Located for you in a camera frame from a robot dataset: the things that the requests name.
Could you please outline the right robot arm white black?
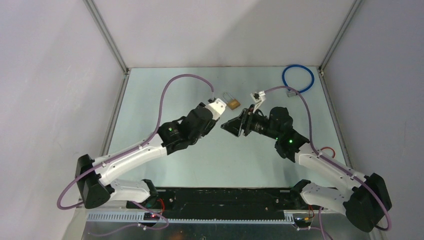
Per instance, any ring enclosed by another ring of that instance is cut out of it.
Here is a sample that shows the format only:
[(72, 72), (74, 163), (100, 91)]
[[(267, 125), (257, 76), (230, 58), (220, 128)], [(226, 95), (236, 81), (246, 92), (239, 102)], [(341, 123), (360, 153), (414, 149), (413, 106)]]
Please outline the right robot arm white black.
[(269, 116), (260, 110), (244, 108), (221, 128), (236, 137), (255, 132), (274, 139), (274, 147), (283, 159), (315, 171), (333, 185), (323, 187), (301, 180), (291, 189), (290, 196), (291, 204), (297, 209), (308, 205), (327, 208), (346, 216), (357, 229), (369, 233), (392, 208), (386, 183), (380, 175), (365, 175), (315, 150), (311, 141), (293, 128), (293, 118), (285, 107), (272, 108)]

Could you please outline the brass padlock silver shackle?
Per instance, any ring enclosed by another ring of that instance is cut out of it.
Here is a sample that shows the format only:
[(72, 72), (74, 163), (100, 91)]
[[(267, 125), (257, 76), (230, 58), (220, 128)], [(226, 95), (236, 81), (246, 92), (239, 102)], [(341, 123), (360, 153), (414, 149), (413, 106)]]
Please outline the brass padlock silver shackle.
[(222, 94), (222, 99), (231, 110), (235, 110), (241, 106), (241, 103), (228, 92)]

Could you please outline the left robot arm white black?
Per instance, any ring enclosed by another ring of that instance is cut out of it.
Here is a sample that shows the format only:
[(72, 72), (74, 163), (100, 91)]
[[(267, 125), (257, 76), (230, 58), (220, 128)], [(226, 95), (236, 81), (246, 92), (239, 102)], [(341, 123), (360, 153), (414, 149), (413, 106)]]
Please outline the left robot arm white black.
[(84, 207), (94, 209), (108, 201), (134, 201), (145, 208), (156, 206), (158, 193), (151, 180), (128, 181), (119, 177), (196, 144), (212, 130), (225, 109), (226, 104), (219, 98), (209, 104), (200, 103), (186, 116), (163, 123), (144, 146), (135, 144), (117, 154), (95, 159), (88, 154), (80, 156), (75, 178)]

